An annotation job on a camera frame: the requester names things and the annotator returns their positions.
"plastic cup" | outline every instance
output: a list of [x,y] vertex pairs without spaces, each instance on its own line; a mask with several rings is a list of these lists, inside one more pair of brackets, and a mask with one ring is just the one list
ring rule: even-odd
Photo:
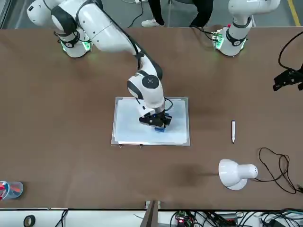
[[1,190],[1,193],[3,192],[1,200],[10,200],[18,198],[23,192],[23,184],[19,181],[0,181],[0,187],[4,188],[4,190]]

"desk lamp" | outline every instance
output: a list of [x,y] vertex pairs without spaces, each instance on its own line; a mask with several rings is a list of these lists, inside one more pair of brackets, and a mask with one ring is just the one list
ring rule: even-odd
[[240,190],[247,179],[256,178],[258,169],[253,164],[239,165],[230,159],[222,159],[219,163],[220,180],[225,187],[231,190]]

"brown table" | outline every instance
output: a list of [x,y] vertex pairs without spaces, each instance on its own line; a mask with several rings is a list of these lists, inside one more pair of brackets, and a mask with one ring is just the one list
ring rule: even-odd
[[[250,181],[234,192],[217,175],[220,159],[230,158],[268,179],[257,156],[264,146],[288,154],[291,179],[303,183],[303,93],[272,89],[283,71],[280,49],[301,30],[254,28],[240,55],[228,58],[190,28],[130,29],[163,67],[165,95],[189,97],[191,146],[144,148],[110,145],[115,97],[129,96],[126,80],[136,71],[131,55],[95,48],[71,59],[51,30],[1,30],[0,175],[26,190],[0,206],[127,209],[155,199],[165,209],[302,208],[302,195],[274,183]],[[282,61],[301,66],[303,37]],[[263,157],[277,175],[278,157]]]

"white board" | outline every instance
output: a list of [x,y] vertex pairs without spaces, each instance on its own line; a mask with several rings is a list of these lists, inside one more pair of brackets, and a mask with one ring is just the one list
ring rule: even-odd
[[[189,146],[188,98],[169,98],[172,116],[164,132],[139,122],[138,103],[134,98],[116,98],[112,144]],[[166,108],[171,104],[166,101]]]

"person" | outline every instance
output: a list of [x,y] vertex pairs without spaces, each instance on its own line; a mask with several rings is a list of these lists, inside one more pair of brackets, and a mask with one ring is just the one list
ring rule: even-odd
[[[164,26],[164,20],[161,14],[160,0],[148,0],[153,14],[153,19],[142,22],[143,27]],[[196,18],[190,26],[204,27],[213,12],[214,0],[193,0],[194,5],[198,9]]]

